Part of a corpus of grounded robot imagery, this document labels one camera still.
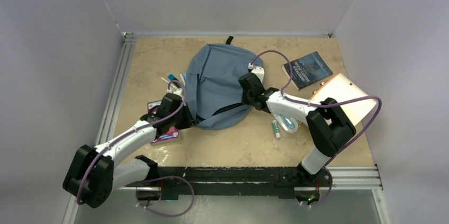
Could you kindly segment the blue fabric backpack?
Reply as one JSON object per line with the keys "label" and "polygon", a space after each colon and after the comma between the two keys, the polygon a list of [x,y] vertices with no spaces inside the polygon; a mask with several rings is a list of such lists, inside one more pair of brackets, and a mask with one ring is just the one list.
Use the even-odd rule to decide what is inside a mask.
{"label": "blue fabric backpack", "polygon": [[252,108],[242,104],[238,79],[248,64],[263,61],[246,49],[229,44],[206,44],[192,58],[186,71],[186,102],[194,126],[221,130],[237,125]]}

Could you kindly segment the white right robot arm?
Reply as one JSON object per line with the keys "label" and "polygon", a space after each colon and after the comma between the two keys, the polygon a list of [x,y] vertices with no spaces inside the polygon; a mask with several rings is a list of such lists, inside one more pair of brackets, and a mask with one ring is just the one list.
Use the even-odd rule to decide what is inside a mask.
{"label": "white right robot arm", "polygon": [[316,181],[327,161],[356,134],[355,126],[333,98],[313,102],[291,96],[289,101],[279,89],[265,89],[254,73],[241,76],[238,82],[243,89],[244,104],[266,113],[285,115],[308,127],[314,147],[298,165],[297,178],[303,185]]}

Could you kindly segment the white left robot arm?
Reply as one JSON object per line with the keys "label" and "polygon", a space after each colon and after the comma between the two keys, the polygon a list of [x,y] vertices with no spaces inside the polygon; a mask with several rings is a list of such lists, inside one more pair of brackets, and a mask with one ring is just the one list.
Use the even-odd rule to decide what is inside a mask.
{"label": "white left robot arm", "polygon": [[135,157],[131,163],[122,162],[140,147],[167,133],[171,127],[189,128],[192,125],[185,98],[167,93],[161,103],[143,115],[130,129],[110,141],[77,149],[62,188],[75,196],[78,204],[97,208],[111,192],[133,182],[152,186],[157,182],[157,164],[145,156]]}

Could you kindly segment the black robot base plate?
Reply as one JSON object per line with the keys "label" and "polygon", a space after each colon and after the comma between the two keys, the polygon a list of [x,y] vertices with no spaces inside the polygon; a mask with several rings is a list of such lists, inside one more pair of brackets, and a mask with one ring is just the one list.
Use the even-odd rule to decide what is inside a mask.
{"label": "black robot base plate", "polygon": [[143,191],[161,188],[162,200],[180,195],[276,196],[307,200],[331,185],[331,174],[321,169],[310,175],[301,167],[169,167],[161,166],[145,182],[129,184]]}

